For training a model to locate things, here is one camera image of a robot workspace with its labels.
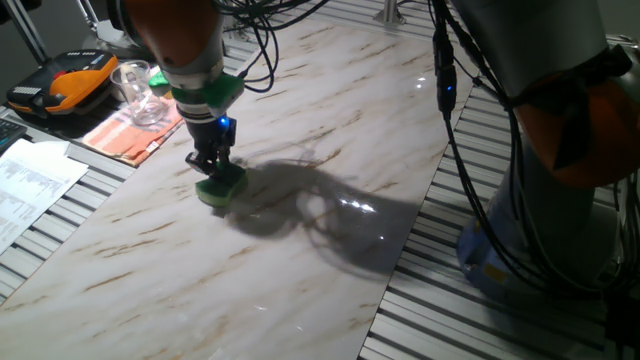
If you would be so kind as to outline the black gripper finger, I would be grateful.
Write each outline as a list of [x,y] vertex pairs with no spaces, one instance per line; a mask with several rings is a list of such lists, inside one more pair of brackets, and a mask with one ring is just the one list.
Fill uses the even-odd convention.
[[216,160],[208,155],[202,155],[198,151],[190,152],[185,162],[195,171],[204,175],[213,175],[216,171]]
[[224,170],[230,164],[231,148],[235,144],[235,131],[228,130],[216,141],[216,171]]

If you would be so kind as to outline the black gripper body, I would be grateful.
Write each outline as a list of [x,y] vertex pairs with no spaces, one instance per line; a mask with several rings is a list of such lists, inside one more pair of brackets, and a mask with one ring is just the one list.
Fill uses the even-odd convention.
[[237,121],[228,116],[210,118],[206,123],[188,121],[187,129],[194,140],[195,151],[216,160],[216,141],[228,130],[234,130],[236,138]]

